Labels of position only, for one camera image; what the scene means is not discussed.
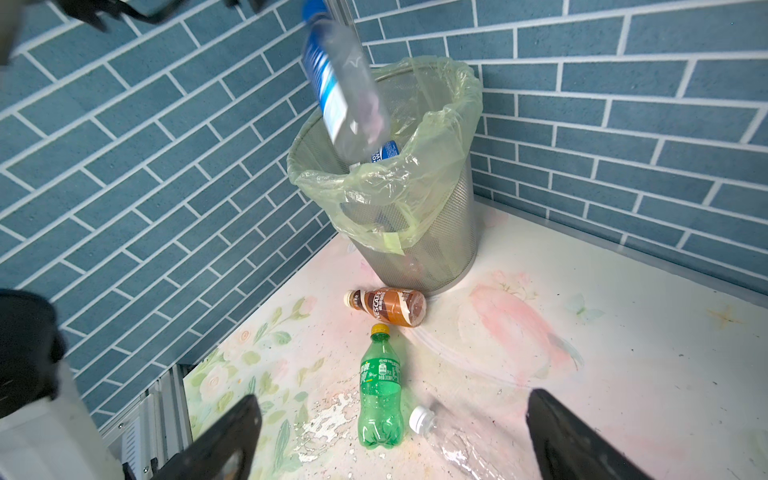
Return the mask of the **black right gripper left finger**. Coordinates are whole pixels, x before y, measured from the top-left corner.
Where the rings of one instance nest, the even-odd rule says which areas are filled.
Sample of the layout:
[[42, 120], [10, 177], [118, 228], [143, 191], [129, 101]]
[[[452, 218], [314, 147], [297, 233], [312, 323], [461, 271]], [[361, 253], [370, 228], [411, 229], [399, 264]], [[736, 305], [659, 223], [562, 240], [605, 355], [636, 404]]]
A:
[[247, 479], [262, 428], [257, 397], [245, 395], [152, 479]]

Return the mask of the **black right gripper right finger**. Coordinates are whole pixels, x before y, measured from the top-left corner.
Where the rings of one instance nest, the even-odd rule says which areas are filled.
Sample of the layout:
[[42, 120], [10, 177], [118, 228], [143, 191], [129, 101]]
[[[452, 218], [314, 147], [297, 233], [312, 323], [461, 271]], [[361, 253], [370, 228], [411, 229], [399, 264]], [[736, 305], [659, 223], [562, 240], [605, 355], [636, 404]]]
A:
[[530, 392], [526, 424], [544, 480], [650, 479], [544, 389]]

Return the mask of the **crushed clear bottle white cap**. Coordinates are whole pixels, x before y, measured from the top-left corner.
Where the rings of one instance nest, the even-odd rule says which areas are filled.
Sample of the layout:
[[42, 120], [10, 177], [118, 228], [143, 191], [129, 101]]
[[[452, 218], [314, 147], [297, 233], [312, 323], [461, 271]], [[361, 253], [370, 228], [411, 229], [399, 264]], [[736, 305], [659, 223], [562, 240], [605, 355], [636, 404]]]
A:
[[449, 465], [469, 479], [516, 479], [491, 445], [470, 426], [445, 408], [417, 405], [411, 412], [410, 429]]

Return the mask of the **clear bottle blue cap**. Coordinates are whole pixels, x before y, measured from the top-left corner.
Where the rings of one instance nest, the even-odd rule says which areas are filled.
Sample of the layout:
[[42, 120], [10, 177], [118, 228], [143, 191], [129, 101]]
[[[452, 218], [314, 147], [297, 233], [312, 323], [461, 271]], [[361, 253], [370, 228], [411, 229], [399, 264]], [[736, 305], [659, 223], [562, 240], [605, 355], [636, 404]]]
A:
[[324, 1], [304, 3], [302, 62], [329, 138], [346, 165], [369, 162], [391, 139], [390, 115], [353, 29]]

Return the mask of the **blue label Pocari bottle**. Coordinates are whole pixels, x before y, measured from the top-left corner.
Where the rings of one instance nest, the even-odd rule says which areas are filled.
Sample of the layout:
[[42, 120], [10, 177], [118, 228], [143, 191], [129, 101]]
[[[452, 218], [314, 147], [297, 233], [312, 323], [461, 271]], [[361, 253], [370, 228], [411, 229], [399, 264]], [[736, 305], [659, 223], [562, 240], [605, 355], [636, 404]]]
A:
[[394, 140], [390, 140], [373, 153], [373, 155], [371, 156], [371, 162], [377, 163], [382, 160], [387, 160], [387, 159], [396, 157], [399, 154], [400, 154], [400, 151], [396, 142]]

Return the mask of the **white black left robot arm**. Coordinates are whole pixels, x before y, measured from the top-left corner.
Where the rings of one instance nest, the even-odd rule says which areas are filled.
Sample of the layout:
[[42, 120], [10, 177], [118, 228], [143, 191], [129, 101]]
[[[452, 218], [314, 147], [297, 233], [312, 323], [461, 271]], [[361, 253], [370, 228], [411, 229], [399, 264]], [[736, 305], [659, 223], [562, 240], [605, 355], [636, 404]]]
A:
[[97, 423], [234, 324], [262, 241], [245, 98], [281, 34], [260, 1], [1, 5], [1, 416], [61, 392]]

